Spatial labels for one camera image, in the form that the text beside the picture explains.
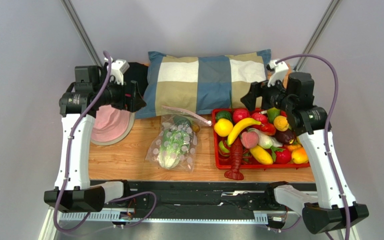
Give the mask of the green toy lettuce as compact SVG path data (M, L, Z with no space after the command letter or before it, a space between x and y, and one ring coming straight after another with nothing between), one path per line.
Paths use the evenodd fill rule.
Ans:
M190 156L193 135L186 130L166 129L159 147L158 161L162 168L173 169Z

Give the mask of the clear zip top bag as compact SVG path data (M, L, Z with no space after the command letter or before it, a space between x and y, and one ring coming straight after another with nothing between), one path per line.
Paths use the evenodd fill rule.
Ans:
M213 123L187 109L163 105L159 133L148 148L145 160L165 170L192 172L198 133Z

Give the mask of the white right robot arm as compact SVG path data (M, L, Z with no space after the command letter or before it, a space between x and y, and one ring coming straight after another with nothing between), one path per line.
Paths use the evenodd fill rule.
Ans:
M368 207L357 203L343 176L334 149L330 116L314 104L315 82L309 73L294 72L287 85L280 80L253 82L241 102L254 110L257 98L264 108L274 107L287 115L294 134L308 156L317 196L307 195L284 181L268 185L269 202L298 213L312 234L349 229L369 216Z

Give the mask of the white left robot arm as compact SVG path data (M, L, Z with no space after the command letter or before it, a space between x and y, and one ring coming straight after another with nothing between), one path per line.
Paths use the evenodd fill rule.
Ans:
M44 192L46 204L63 213L100 212L104 205L125 196L125 180L91 185L89 153L97 113L104 107L134 113L146 106L146 65L131 62L76 66L75 80L59 99L63 127L60 167L54 188Z

